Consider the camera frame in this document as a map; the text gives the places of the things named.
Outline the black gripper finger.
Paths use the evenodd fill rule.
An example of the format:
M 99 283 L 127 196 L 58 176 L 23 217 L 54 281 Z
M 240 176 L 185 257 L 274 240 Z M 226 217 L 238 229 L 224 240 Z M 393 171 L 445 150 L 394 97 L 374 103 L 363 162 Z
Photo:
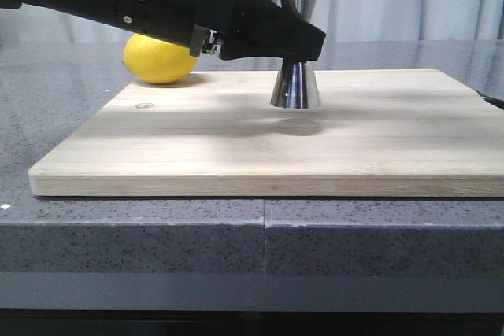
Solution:
M 195 26 L 202 52 L 222 60 L 279 57 L 315 61 L 326 34 L 272 0 L 199 0 Z

